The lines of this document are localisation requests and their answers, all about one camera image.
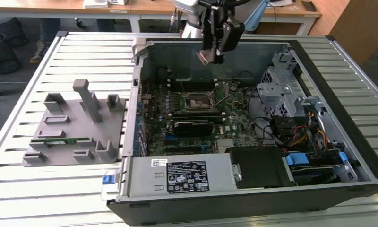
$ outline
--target mesh trash bin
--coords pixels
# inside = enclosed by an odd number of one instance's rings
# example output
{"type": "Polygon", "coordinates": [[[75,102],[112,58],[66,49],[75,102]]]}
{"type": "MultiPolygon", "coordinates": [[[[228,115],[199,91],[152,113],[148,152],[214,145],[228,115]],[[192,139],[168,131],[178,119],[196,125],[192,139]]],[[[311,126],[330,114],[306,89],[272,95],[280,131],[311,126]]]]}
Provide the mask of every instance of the mesh trash bin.
{"type": "Polygon", "coordinates": [[[5,35],[0,33],[0,74],[14,72],[19,65],[11,47],[5,42],[5,35]]]}
{"type": "Polygon", "coordinates": [[[5,41],[13,47],[26,43],[26,37],[17,18],[0,17],[0,33],[5,34],[5,41]]]}

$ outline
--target white label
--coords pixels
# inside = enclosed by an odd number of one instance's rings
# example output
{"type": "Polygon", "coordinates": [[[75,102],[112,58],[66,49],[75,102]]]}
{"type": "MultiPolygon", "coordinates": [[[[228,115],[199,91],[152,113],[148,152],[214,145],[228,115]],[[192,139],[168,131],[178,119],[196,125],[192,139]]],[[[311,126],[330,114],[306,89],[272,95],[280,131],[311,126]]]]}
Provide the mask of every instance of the white label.
{"type": "Polygon", "coordinates": [[[51,141],[51,142],[45,142],[46,145],[58,145],[58,144],[64,144],[63,141],[51,141]]]}
{"type": "Polygon", "coordinates": [[[108,10],[110,13],[127,13],[124,10],[108,10]]]}
{"type": "Polygon", "coordinates": [[[208,186],[208,183],[198,183],[195,184],[196,187],[207,187],[208,186]]]}
{"type": "Polygon", "coordinates": [[[151,159],[151,167],[166,166],[167,159],[151,159]]]}

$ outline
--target sneaker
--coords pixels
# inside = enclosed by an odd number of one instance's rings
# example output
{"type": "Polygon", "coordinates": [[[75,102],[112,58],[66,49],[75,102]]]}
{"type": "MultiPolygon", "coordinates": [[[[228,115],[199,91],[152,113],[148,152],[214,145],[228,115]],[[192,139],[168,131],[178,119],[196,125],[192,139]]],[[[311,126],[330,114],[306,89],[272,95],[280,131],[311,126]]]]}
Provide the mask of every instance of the sneaker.
{"type": "Polygon", "coordinates": [[[35,51],[35,54],[34,56],[29,59],[29,63],[31,64],[37,64],[41,62],[46,52],[47,52],[47,49],[49,49],[49,46],[50,46],[50,43],[43,43],[41,41],[37,41],[37,51],[35,51]]]}

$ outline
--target green circuit board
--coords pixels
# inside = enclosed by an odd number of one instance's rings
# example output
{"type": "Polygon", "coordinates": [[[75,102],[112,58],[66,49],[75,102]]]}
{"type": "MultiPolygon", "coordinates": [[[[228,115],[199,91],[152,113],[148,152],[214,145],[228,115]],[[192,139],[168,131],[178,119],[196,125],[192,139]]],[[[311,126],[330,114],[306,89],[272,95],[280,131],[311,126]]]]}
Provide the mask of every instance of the green circuit board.
{"type": "Polygon", "coordinates": [[[219,81],[210,92],[170,92],[163,85],[152,85],[152,89],[143,96],[144,103],[144,128],[147,139],[147,156],[171,155],[166,152],[167,148],[200,147],[200,153],[218,153],[215,141],[218,139],[232,139],[232,145],[255,146],[256,136],[251,128],[246,112],[246,101],[248,98],[248,88],[239,87],[236,82],[219,81]],[[188,101],[184,97],[203,96],[211,97],[210,108],[188,101]],[[212,125],[211,134],[206,137],[183,137],[167,140],[172,137],[171,122],[167,114],[184,113],[188,111],[223,112],[222,123],[212,125]]]}

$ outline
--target blue tab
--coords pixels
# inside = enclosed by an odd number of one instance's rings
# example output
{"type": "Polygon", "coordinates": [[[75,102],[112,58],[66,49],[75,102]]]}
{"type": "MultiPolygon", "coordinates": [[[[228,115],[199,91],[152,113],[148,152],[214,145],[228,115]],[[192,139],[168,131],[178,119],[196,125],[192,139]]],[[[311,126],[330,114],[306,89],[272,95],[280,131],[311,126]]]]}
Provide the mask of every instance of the blue tab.
{"type": "Polygon", "coordinates": [[[342,151],[339,152],[339,157],[340,157],[342,162],[347,161],[347,156],[346,156],[344,152],[342,152],[342,151]]]}
{"type": "Polygon", "coordinates": [[[115,179],[114,175],[102,176],[102,184],[114,184],[115,183],[114,179],[115,179]]]}
{"type": "Polygon", "coordinates": [[[286,156],[286,157],[284,157],[284,160],[287,161],[287,165],[288,165],[288,166],[290,166],[290,165],[294,165],[294,162],[292,162],[292,159],[291,159],[290,156],[286,156]]]}
{"type": "Polygon", "coordinates": [[[307,155],[304,153],[290,153],[284,160],[290,165],[308,164],[307,155]]]}

